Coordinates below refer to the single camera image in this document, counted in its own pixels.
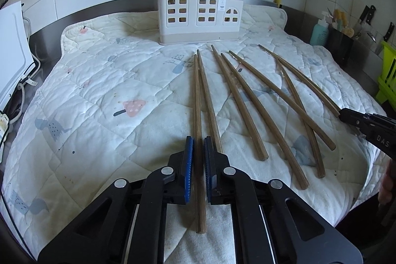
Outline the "person's right hand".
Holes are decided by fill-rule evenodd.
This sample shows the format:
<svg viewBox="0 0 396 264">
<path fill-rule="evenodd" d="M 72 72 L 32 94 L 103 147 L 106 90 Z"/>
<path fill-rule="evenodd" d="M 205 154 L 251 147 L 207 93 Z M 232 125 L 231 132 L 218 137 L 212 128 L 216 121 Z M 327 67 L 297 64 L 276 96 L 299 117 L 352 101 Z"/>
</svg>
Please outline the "person's right hand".
<svg viewBox="0 0 396 264">
<path fill-rule="evenodd" d="M 393 188 L 395 187 L 395 163 L 390 160 L 387 166 L 387 170 L 384 173 L 381 180 L 381 187 L 379 190 L 378 201 L 380 205 L 388 204 L 393 198 Z"/>
</svg>

